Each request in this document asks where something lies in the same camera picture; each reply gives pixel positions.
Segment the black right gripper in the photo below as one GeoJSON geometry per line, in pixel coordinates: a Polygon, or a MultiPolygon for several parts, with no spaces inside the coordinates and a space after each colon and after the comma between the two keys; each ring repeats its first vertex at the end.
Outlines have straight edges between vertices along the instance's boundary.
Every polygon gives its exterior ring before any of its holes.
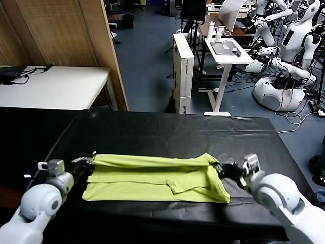
{"type": "Polygon", "coordinates": [[[240,168],[234,159],[219,159],[219,163],[215,165],[218,177],[222,179],[230,179],[239,187],[245,187],[246,182],[243,179],[245,170],[240,168]]]}

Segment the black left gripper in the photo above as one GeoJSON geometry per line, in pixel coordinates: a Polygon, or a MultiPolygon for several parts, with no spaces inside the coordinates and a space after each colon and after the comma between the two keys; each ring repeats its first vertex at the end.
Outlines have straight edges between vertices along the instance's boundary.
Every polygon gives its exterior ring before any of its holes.
{"type": "Polygon", "coordinates": [[[97,155],[94,151],[89,157],[78,157],[68,162],[65,173],[69,174],[74,182],[77,182],[83,174],[93,169],[93,161],[97,155]]]}

